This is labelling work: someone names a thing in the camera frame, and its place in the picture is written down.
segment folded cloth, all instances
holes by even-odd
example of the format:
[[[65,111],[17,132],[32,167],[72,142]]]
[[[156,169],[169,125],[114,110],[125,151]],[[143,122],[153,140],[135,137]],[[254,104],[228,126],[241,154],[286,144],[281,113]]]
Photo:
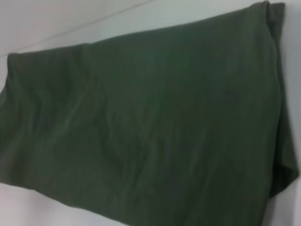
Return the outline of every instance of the folded cloth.
[[[298,176],[284,4],[11,54],[0,182],[131,226],[259,226]]]

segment green fabric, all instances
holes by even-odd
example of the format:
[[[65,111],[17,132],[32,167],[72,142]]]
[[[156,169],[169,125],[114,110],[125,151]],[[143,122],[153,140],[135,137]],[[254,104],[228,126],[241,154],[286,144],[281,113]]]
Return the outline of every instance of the green fabric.
[[[298,176],[283,17],[263,2],[9,55],[0,181],[131,226],[260,226]]]

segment olive green t-shirt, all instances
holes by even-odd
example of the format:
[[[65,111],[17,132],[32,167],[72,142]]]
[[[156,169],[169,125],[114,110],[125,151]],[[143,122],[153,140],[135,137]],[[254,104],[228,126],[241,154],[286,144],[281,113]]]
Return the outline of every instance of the olive green t-shirt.
[[[9,55],[0,182],[130,226],[260,226],[298,176],[283,17],[263,2]]]

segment white surface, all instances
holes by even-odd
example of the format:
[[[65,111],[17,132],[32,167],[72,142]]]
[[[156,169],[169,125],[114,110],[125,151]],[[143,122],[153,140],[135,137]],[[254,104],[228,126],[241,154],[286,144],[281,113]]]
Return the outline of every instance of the white surface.
[[[118,10],[119,6],[127,7],[126,4],[128,4],[131,7],[133,3],[142,2],[137,0],[108,0],[107,2],[109,1],[113,2],[112,4],[114,5],[111,9],[116,10]],[[2,31],[0,53],[3,54],[15,50],[18,52],[35,51],[83,42],[94,42],[120,34],[183,24],[247,7],[255,3],[256,0],[150,0],[146,4],[86,26],[82,26],[81,17],[74,12],[78,9],[81,11],[79,4],[81,2],[86,3],[87,0],[36,0],[35,2],[40,3],[34,9],[18,8],[19,14],[13,8],[13,2],[26,5],[25,2],[34,1],[2,0],[0,2],[0,29]],[[70,7],[74,11],[71,10],[71,16],[67,17],[67,20],[65,20],[66,17],[64,15],[59,15],[55,11],[57,8],[55,4],[58,4],[58,2],[76,4]],[[81,11],[84,12],[83,15],[88,15],[87,17],[83,16],[85,22],[88,22],[87,19],[92,20],[96,18],[97,13],[94,6],[96,3],[102,4],[100,0],[90,0],[90,2],[91,4]],[[287,3],[287,12],[282,38],[283,63],[291,123],[298,159],[301,162],[301,2],[300,0],[285,0],[285,2]],[[51,12],[48,12],[48,8],[45,7],[49,4],[51,5],[49,8]],[[40,10],[38,6],[43,9],[45,15],[38,13]],[[39,19],[40,14],[42,18],[47,19],[47,22],[35,22],[30,29],[25,29],[23,26],[32,21],[28,15],[33,10],[37,11],[34,13],[37,16],[36,19]],[[51,17],[53,12],[55,12],[54,15],[57,17],[55,20],[52,20]],[[100,10],[99,14],[101,15],[100,18],[103,18],[105,15],[110,15],[111,12]],[[5,15],[10,17],[12,22],[5,20]],[[56,28],[54,24],[64,25]],[[69,29],[78,25],[82,27],[70,32]],[[18,37],[15,37],[14,31],[24,31],[25,33],[18,35],[17,32]],[[4,84],[5,76],[6,57],[2,57],[0,58],[0,85]],[[88,211],[66,207],[32,191],[0,185],[0,226],[80,225],[118,226],[120,224]],[[271,202],[264,225],[301,226],[300,179]]]

